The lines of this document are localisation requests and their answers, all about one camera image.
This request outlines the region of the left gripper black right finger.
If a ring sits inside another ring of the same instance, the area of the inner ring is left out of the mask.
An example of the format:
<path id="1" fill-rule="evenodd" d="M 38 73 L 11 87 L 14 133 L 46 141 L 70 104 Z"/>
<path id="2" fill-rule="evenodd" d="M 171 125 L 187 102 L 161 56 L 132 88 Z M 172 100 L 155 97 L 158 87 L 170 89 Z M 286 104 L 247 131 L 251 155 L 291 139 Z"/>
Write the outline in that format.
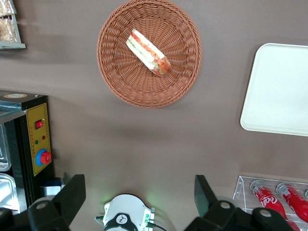
<path id="1" fill-rule="evenodd" d="M 194 201 L 199 216 L 187 231 L 292 231 L 292 227 L 275 210 L 257 207 L 248 214 L 226 200 L 218 200 L 205 176 L 196 175 Z"/>

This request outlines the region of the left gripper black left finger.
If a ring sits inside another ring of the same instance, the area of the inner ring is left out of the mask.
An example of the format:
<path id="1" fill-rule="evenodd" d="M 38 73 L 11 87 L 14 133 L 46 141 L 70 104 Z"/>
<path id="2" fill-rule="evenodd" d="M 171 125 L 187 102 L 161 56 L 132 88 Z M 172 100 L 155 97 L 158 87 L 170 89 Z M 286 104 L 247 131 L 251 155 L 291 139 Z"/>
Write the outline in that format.
<path id="1" fill-rule="evenodd" d="M 26 211 L 13 215 L 0 210 L 2 231 L 68 231 L 86 199 L 85 176 L 76 174 L 51 200 L 42 199 Z"/>

